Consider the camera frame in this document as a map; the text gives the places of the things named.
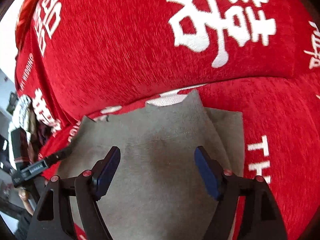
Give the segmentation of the person's left hand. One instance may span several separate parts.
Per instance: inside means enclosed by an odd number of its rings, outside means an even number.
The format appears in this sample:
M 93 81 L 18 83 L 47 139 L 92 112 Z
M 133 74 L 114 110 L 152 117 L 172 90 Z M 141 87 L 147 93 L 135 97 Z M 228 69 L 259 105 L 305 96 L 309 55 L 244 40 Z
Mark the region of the person's left hand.
M 26 209 L 26 211 L 30 214 L 33 215 L 34 214 L 34 210 L 29 202 L 29 194 L 27 191 L 25 191 L 25 189 L 18 189 L 18 195 L 24 205 L 24 208 Z

